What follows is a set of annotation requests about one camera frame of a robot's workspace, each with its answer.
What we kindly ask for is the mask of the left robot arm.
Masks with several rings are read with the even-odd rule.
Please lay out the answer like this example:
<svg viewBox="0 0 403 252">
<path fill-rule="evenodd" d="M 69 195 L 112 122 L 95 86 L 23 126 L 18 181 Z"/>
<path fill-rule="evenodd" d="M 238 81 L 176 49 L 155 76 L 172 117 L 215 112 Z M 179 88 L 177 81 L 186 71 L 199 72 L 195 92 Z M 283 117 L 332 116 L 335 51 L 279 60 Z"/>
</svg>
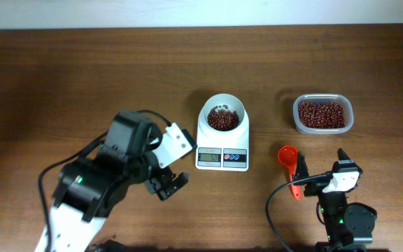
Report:
<svg viewBox="0 0 403 252">
<path fill-rule="evenodd" d="M 62 169 L 51 206 L 43 189 L 46 172 L 40 173 L 45 229 L 37 251 L 86 251 L 130 186 L 143 184 L 165 201 L 188 183 L 187 173 L 175 175 L 169 166 L 191 153 L 195 140 L 176 123 L 168 122 L 161 132 L 149 113 L 119 112 L 107 132 L 59 161 Z"/>
</svg>

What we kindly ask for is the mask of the orange measuring scoop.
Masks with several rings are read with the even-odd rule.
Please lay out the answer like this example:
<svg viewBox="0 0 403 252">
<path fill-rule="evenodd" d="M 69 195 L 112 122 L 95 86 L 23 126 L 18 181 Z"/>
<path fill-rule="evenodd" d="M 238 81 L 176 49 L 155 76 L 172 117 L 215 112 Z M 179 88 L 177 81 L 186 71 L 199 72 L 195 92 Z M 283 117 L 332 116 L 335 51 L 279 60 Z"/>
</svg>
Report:
<svg viewBox="0 0 403 252">
<path fill-rule="evenodd" d="M 278 161 L 282 166 L 288 169 L 289 182 L 294 181 L 297 170 L 298 150 L 294 146 L 284 146 L 278 152 Z M 298 185 L 290 185 L 292 196 L 297 200 L 301 200 L 301 189 Z"/>
</svg>

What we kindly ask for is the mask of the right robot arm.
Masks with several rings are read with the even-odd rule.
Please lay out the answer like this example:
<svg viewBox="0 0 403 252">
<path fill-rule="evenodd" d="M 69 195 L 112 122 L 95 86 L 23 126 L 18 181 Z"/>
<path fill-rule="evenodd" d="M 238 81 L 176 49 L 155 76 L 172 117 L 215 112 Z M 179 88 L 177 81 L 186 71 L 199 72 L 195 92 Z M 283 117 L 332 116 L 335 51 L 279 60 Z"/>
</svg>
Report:
<svg viewBox="0 0 403 252">
<path fill-rule="evenodd" d="M 314 177 L 309 175 L 304 156 L 297 154 L 293 179 L 304 186 L 304 196 L 318 198 L 317 217 L 327 233 L 327 241 L 317 242 L 314 250 L 366 251 L 366 245 L 373 242 L 377 211 L 366 204 L 347 202 L 346 194 L 357 188 L 363 170 L 343 149 L 337 155 L 331 171 Z"/>
</svg>

